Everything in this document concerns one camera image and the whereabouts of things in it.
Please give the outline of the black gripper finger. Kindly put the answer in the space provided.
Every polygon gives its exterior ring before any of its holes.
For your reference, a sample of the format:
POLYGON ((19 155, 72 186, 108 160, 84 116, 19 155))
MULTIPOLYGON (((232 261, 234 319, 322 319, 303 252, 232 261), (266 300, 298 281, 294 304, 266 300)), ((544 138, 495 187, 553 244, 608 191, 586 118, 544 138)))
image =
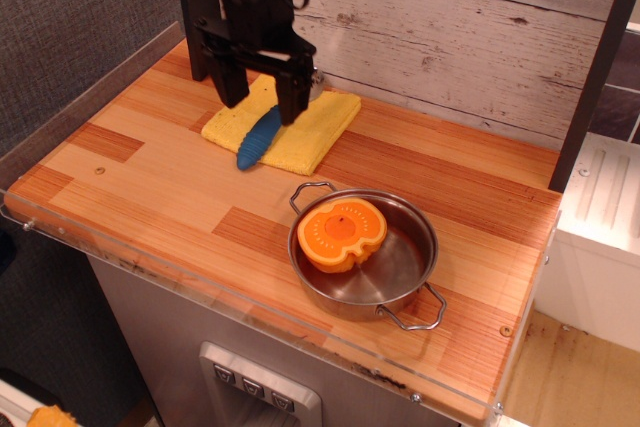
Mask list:
POLYGON ((225 106, 234 108, 249 95, 246 69, 237 62, 231 51, 203 45, 202 52, 220 100, 225 106))
POLYGON ((316 86, 316 69, 312 59, 290 59, 274 75, 280 119, 289 126, 307 109, 316 86))

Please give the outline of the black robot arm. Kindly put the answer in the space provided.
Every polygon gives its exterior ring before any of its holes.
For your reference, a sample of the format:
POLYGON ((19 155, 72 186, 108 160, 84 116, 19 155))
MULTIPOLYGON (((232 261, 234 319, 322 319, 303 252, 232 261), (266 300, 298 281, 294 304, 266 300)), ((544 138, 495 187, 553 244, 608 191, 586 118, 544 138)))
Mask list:
POLYGON ((229 108, 249 95, 247 70, 272 76, 283 125, 307 109, 316 47, 293 29, 294 0, 219 0, 218 19, 201 18, 201 49, 218 95, 229 108))

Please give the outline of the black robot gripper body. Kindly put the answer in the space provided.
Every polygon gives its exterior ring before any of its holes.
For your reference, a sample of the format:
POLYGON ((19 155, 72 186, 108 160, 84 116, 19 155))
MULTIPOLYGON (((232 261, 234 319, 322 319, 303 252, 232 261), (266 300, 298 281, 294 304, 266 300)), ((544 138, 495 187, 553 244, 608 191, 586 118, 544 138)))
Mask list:
POLYGON ((220 18, 200 19, 203 45, 231 51, 248 69, 274 77, 290 59, 312 59, 316 48, 294 32, 293 0, 219 0, 220 18))

